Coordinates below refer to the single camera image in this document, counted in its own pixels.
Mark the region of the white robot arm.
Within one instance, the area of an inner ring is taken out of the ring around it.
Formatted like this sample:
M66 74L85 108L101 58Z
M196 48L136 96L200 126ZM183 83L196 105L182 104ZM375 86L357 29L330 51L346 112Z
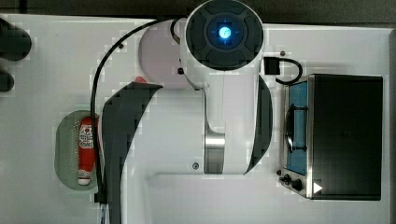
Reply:
M132 82L104 105L109 224L151 224L154 175L244 175L265 154L272 101L262 79L260 17L237 0L209 0L180 35L180 74L170 90Z

